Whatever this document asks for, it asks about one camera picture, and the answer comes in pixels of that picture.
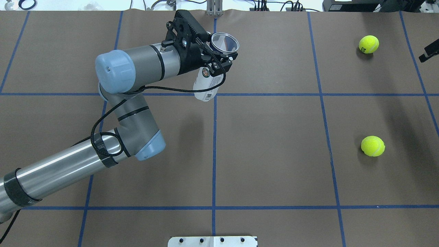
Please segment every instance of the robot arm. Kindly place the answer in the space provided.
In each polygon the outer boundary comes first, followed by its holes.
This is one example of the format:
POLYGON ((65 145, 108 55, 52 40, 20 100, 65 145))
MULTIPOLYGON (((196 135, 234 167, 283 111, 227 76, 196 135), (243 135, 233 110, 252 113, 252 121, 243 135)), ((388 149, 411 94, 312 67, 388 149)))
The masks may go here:
POLYGON ((232 64, 229 58, 237 56, 236 52, 225 55, 212 51, 206 44, 211 35, 188 11, 177 11, 166 27, 166 39, 159 44, 114 50, 96 58, 99 92, 113 106, 107 114, 114 111, 120 126, 108 132, 93 131, 82 142, 0 178, 0 223, 10 219, 14 211, 130 156, 146 160, 165 148, 141 94, 145 85, 202 66, 217 76, 227 72, 232 64))

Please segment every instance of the bottle logo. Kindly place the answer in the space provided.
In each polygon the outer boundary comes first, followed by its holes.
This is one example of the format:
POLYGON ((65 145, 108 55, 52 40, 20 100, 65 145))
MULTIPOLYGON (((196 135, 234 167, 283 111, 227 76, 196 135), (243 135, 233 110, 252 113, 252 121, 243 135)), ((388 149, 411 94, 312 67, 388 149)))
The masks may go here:
POLYGON ((203 74, 204 77, 209 78, 210 73, 207 70, 207 68, 203 68, 203 70, 201 71, 201 73, 203 74))

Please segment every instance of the white bracket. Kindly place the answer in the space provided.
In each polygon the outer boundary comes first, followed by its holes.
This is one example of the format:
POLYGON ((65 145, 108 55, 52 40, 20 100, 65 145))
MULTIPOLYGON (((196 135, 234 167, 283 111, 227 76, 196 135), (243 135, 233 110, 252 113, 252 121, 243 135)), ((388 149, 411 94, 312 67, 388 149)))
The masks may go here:
POLYGON ((206 15, 217 17, 223 14, 223 0, 207 0, 206 15))
POLYGON ((256 236, 172 237, 168 247, 258 247, 256 236))

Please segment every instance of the white bottle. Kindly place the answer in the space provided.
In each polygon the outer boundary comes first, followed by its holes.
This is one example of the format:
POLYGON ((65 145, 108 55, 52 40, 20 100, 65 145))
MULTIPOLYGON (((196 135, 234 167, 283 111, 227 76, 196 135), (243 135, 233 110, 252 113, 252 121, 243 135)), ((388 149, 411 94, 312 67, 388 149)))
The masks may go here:
MULTIPOLYGON (((219 76, 213 77, 210 75, 208 68, 201 67, 198 71, 197 79, 194 83, 194 90, 202 90, 214 87, 221 83, 221 81, 223 80, 223 76, 224 75, 221 74, 219 76)), ((219 87, 206 92, 194 93, 195 98, 207 102, 215 97, 216 93, 218 92, 218 88, 219 87)))

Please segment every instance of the yellow tennis ball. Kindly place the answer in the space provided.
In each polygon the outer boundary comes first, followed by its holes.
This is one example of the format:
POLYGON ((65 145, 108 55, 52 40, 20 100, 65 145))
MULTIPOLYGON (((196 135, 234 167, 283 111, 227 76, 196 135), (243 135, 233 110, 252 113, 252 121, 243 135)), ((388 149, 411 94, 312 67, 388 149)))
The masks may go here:
POLYGON ((369 54, 376 51, 379 45, 380 42, 378 41, 377 37, 373 35, 367 35, 360 40, 360 44, 358 45, 358 48, 360 49, 361 52, 369 54))
POLYGON ((367 155, 371 157, 380 156, 384 150, 385 145, 383 140, 378 136, 368 136, 361 142, 361 150, 367 155))

